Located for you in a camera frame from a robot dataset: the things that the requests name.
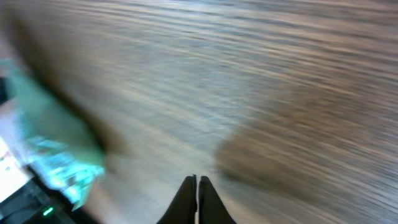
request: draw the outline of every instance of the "green led indicator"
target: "green led indicator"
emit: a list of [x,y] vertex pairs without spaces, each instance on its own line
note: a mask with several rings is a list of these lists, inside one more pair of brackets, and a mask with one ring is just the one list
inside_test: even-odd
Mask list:
[[43,215],[46,216],[46,215],[48,215],[49,213],[51,213],[52,211],[54,211],[54,208],[53,208],[53,207],[46,208],[46,209],[44,210],[44,212],[43,212]]

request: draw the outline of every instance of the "wooden surface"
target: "wooden surface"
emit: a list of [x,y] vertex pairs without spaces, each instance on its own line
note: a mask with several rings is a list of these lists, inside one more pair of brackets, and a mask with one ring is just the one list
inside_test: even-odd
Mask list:
[[398,223],[394,1],[11,5],[105,141],[99,194],[125,223],[155,223],[192,173],[238,223]]

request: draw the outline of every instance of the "wood grain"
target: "wood grain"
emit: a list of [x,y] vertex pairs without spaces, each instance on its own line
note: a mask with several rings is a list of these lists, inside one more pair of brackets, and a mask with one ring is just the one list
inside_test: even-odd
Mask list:
[[103,138],[101,187],[127,223],[155,223],[192,173],[238,223],[398,223],[396,2],[9,10],[35,39],[17,49]]

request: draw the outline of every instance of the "crumpled plastic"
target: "crumpled plastic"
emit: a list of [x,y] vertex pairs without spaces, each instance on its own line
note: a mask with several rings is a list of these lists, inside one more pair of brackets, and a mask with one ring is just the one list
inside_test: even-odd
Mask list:
[[86,125],[12,60],[0,60],[7,91],[17,100],[20,136],[30,166],[44,184],[81,207],[97,177],[104,155]]

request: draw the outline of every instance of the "brown wooden tabletop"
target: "brown wooden tabletop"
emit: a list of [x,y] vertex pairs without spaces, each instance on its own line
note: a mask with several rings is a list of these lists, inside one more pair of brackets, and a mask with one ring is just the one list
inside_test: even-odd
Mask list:
[[395,1],[11,5],[105,141],[126,223],[155,223],[190,174],[237,223],[398,223]]

